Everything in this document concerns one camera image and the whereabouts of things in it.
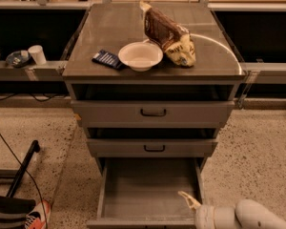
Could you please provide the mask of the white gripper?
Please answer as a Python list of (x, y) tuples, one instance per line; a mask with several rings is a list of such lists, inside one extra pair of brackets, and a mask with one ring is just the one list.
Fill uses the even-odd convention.
[(179, 191), (195, 213), (196, 229), (236, 229), (235, 208), (231, 206), (201, 205), (195, 198), (184, 191)]

